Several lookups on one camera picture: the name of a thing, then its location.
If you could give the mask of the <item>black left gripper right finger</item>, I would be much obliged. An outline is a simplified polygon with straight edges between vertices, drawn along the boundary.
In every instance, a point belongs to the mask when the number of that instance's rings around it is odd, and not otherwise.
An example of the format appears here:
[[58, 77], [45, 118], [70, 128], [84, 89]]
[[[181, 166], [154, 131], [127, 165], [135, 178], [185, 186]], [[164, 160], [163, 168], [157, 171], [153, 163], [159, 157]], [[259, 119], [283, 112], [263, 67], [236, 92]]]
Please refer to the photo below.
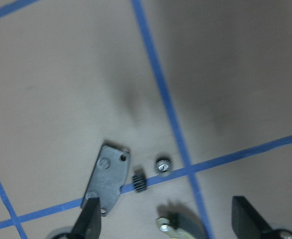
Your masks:
[[231, 225], [238, 239], [260, 239], [273, 230], [244, 196], [232, 197]]

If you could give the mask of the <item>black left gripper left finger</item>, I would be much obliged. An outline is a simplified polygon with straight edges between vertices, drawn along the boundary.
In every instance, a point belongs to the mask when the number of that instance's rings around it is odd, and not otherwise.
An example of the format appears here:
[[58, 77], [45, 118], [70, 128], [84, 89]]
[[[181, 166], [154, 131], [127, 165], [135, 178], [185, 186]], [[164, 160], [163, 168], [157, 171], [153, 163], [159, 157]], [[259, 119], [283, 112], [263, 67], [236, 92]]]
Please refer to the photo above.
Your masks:
[[89, 198], [82, 209], [73, 229], [72, 239], [98, 239], [101, 232], [100, 199]]

